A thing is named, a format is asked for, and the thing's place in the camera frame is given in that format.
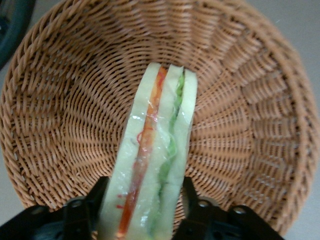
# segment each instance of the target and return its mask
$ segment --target tomato slice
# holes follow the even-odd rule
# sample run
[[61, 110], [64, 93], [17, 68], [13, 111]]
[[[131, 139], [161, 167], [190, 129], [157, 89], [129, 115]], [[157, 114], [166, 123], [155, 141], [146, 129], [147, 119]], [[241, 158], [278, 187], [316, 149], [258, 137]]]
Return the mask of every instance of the tomato slice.
[[123, 240], [128, 232], [130, 221], [138, 201], [140, 188], [149, 165], [149, 159], [152, 153], [154, 138], [157, 130], [160, 98], [167, 72], [168, 71], [165, 68], [160, 67], [152, 88], [143, 130], [137, 136], [140, 145], [136, 160], [132, 166], [133, 172], [131, 184], [126, 196], [118, 232], [116, 235], [118, 240]]

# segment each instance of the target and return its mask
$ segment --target wicker weave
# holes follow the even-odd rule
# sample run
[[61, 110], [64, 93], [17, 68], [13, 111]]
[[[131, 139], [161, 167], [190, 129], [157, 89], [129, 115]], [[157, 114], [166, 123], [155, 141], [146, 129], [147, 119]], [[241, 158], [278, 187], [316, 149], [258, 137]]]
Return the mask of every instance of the wicker weave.
[[223, 209], [246, 204], [284, 234], [310, 192], [320, 125], [298, 54], [240, 0], [52, 8], [24, 38], [2, 89], [1, 146], [23, 205], [60, 208], [112, 174], [152, 61], [197, 73], [186, 175], [199, 194]]

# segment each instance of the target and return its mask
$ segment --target black tire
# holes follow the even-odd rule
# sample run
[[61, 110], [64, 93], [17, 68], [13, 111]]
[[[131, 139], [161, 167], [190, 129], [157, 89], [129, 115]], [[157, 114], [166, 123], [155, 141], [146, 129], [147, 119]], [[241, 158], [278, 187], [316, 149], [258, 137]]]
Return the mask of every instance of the black tire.
[[7, 19], [6, 16], [0, 16], [0, 20], [4, 24], [2, 38], [0, 39], [0, 70], [25, 36], [36, 0], [0, 0], [0, 5], [5, 3], [12, 5], [12, 15], [11, 19]]

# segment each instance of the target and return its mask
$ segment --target plastic wrap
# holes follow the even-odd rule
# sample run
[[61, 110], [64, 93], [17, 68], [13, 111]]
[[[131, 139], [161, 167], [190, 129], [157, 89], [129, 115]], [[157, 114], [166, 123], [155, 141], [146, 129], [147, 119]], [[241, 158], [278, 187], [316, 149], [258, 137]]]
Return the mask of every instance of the plastic wrap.
[[171, 239], [196, 94], [195, 73], [158, 63], [146, 69], [104, 198], [99, 240]]

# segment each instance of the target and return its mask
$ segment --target dark object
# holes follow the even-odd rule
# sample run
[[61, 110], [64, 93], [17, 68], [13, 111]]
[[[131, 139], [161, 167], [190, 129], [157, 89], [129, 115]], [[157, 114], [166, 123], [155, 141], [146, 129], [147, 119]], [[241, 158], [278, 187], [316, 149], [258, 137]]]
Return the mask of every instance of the dark object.
[[182, 191], [187, 217], [172, 240], [284, 240], [247, 206], [226, 212], [198, 198], [190, 177], [184, 178]]
[[50, 213], [47, 206], [27, 208], [0, 227], [0, 239], [92, 239], [107, 184], [108, 177], [101, 177], [86, 197], [73, 198], [55, 212]]
[[[101, 177], [86, 197], [71, 199], [62, 209], [32, 206], [0, 227], [0, 240], [90, 240], [108, 184]], [[199, 199], [190, 177], [183, 182], [184, 219], [172, 240], [284, 240], [247, 206], [228, 212]]]
[[0, 69], [22, 41], [36, 0], [0, 0]]

